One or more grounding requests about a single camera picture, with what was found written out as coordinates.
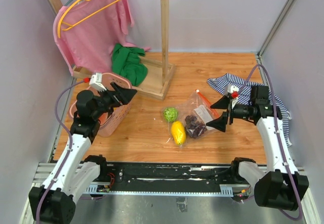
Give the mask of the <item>clear zip top bag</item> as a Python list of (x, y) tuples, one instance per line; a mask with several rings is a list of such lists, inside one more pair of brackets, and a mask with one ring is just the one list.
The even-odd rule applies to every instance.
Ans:
[(210, 101), (197, 89), (186, 102), (163, 108), (161, 115), (168, 125), (170, 140), (182, 148), (215, 133), (217, 130), (207, 123), (219, 115), (210, 106)]

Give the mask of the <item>dark purple fake grapes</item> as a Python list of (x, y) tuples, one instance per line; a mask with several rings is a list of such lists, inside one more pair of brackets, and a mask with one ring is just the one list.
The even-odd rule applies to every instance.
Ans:
[(206, 125), (202, 121), (198, 121), (195, 115), (187, 115), (185, 123), (185, 130), (190, 138), (197, 139), (207, 131)]

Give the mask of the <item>yellow fake lemon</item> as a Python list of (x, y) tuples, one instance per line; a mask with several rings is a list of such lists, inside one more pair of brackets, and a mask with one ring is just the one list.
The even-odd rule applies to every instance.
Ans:
[(171, 125), (171, 134), (176, 145), (183, 145), (186, 141), (186, 131), (180, 121), (175, 121)]

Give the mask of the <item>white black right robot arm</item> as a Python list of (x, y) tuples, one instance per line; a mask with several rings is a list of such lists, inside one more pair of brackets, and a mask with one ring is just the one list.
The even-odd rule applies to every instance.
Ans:
[(225, 132), (234, 119), (253, 123), (263, 141), (267, 170), (262, 171), (253, 159), (236, 157), (229, 177), (236, 184), (247, 181), (258, 206), (295, 211), (301, 205), (309, 181), (307, 176), (299, 174), (285, 144), (280, 108), (270, 101), (267, 86), (252, 86), (247, 105), (238, 102), (238, 91), (234, 85), (226, 86), (224, 96), (211, 106), (222, 109), (223, 113), (207, 126)]

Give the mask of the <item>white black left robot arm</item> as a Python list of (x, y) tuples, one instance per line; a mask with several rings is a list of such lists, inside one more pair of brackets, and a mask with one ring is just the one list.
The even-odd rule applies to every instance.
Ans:
[(29, 203), (36, 223), (70, 223), (78, 200), (94, 180), (108, 177), (106, 159), (89, 156), (83, 165), (81, 159), (92, 145), (100, 128), (100, 117), (112, 115), (115, 108), (129, 104), (137, 93), (132, 88), (110, 84), (112, 90), (101, 83), (92, 84), (97, 90), (83, 90), (76, 96), (76, 111), (68, 141), (54, 169), (40, 187), (32, 187)]

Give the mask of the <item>green fake round fruit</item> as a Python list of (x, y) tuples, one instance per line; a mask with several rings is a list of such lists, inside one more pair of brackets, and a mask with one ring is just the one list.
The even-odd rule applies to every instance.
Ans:
[(166, 122), (174, 122), (178, 118), (178, 110), (175, 107), (167, 107), (163, 110), (163, 116)]

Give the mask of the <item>pink plastic basket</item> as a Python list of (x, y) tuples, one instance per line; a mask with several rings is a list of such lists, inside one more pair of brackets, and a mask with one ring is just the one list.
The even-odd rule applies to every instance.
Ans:
[[(127, 79), (114, 73), (103, 73), (102, 84), (108, 90), (113, 91), (111, 82), (124, 88), (132, 88)], [(91, 141), (96, 135), (108, 137), (116, 130), (130, 107), (131, 101), (127, 105), (114, 108), (114, 112), (108, 115), (104, 111), (100, 92), (88, 86), (87, 89), (77, 94), (76, 101), (69, 109), (69, 116), (72, 119), (70, 133), (89, 137)]]

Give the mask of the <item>green cloth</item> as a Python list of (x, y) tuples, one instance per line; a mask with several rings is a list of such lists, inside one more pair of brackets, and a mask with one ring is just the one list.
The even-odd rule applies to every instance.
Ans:
[(111, 57), (112, 72), (126, 78), (132, 86), (139, 86), (148, 74), (148, 68), (141, 63), (140, 56), (145, 56), (144, 49), (124, 47), (117, 43)]

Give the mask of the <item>wooden clothes rack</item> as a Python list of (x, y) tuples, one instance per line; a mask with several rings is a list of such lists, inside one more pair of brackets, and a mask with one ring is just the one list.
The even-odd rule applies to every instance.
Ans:
[[(54, 12), (57, 14), (61, 9), (61, 0), (48, 0)], [(148, 67), (148, 74), (145, 80), (135, 87), (140, 95), (151, 97), (157, 100), (164, 100), (176, 66), (169, 64), (169, 0), (160, 0), (161, 16), (161, 61), (155, 60), (152, 56), (141, 57), (141, 63)], [(74, 78), (85, 78), (90, 76), (90, 71), (82, 67), (74, 67), (72, 76)]]

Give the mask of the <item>pink shirt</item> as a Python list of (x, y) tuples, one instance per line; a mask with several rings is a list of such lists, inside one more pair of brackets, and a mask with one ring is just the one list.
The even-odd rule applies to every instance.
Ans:
[(70, 73), (74, 67), (83, 67), (90, 72), (110, 72), (115, 45), (135, 46), (127, 41), (129, 28), (134, 26), (128, 0), (109, 7), (58, 38), (56, 22), (61, 17), (61, 9), (54, 20), (53, 36)]

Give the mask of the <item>yellow clothes hanger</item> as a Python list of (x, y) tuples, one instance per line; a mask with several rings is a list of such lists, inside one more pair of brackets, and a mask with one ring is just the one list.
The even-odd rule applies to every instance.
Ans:
[(56, 22), (57, 37), (61, 38), (63, 32), (68, 32), (109, 7), (118, 6), (123, 2), (124, 0), (76, 0), (70, 2), (60, 11), (61, 17)]

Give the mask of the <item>aluminium frame post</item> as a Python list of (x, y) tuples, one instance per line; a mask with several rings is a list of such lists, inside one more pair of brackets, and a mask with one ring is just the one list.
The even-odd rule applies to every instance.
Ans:
[(269, 31), (269, 33), (266, 36), (264, 42), (262, 43), (261, 48), (257, 52), (257, 57), (258, 58), (261, 58), (264, 55), (266, 49), (270, 45), (272, 39), (275, 37), (277, 31), (279, 30), (279, 28), (283, 24), (286, 16), (288, 15), (289, 11), (291, 10), (291, 8), (292, 8), (292, 6), (294, 5), (295, 2), (296, 2), (296, 0), (287, 0), (286, 3), (284, 4), (284, 6), (281, 9), (276, 21), (274, 22), (271, 30)]

